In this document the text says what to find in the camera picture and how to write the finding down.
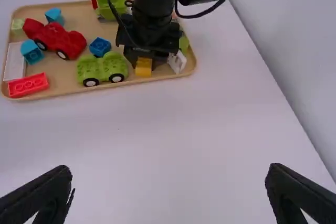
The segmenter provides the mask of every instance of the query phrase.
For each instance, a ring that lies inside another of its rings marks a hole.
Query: green toy car
[[[126,0],[111,0],[111,3],[115,6],[119,15],[127,13],[127,7],[125,6]],[[112,13],[108,0],[91,0],[92,7],[100,19],[115,20],[115,16]]]
[[[94,87],[104,81],[122,82],[128,74],[126,60],[117,52],[107,52],[102,58],[83,56],[77,62],[77,80],[85,87]]]

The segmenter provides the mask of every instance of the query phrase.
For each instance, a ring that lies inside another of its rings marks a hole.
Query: white table
[[[73,0],[0,0],[1,50],[16,7],[56,1]],[[275,223],[272,162],[336,191],[230,3],[184,25],[198,58],[188,78],[1,98],[0,195],[66,164],[77,189],[67,223],[223,224]]]

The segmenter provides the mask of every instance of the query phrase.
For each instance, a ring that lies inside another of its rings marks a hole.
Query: lime green block
[[[126,0],[111,0],[119,15],[127,13]],[[97,0],[99,14],[107,20],[115,20],[107,0]]]
[[[10,27],[11,32],[15,35],[24,34],[23,25],[25,24],[25,20],[23,18],[15,18],[12,20],[12,26]]]
[[[180,41],[179,41],[179,48],[181,50],[181,52],[185,55],[188,48],[189,48],[189,40],[188,38],[183,35],[181,38],[180,38]]]

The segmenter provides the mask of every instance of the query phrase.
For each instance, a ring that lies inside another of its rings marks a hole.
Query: light blue lego brick
[[[52,9],[49,9],[48,11],[46,11],[45,16],[48,20],[48,22],[58,22],[59,24],[61,24],[62,26],[65,23],[65,20],[61,14],[61,9],[54,7]]]
[[[29,39],[22,43],[20,51],[22,55],[25,55],[35,50],[36,48],[38,48],[38,46],[35,44],[35,42],[32,39]]]
[[[97,38],[89,46],[90,52],[98,58],[101,58],[108,51],[111,51],[112,45],[108,40]]]
[[[31,65],[38,63],[45,57],[43,52],[31,39],[22,43],[20,51],[21,54],[25,57],[26,61]]]

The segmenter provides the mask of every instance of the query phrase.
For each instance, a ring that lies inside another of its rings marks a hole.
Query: yellow lego brick
[[[139,77],[152,76],[152,59],[138,57],[135,67],[135,75]]]

